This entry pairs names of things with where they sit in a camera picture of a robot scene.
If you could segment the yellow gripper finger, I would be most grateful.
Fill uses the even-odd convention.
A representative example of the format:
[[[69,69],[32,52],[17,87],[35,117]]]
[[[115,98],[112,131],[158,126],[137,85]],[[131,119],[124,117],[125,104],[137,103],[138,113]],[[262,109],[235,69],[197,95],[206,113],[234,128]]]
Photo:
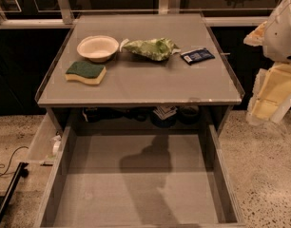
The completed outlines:
[[[249,124],[278,124],[291,107],[291,65],[275,63],[260,69],[247,107]]]
[[[259,47],[263,42],[263,35],[265,30],[266,22],[258,25],[253,31],[245,36],[243,42],[251,47]]]

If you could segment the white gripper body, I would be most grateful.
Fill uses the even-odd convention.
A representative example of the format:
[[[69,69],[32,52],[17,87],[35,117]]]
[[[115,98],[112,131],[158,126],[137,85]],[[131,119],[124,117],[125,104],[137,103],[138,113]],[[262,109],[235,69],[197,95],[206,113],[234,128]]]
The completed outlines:
[[[272,61],[291,64],[291,0],[282,0],[269,16],[262,48]]]

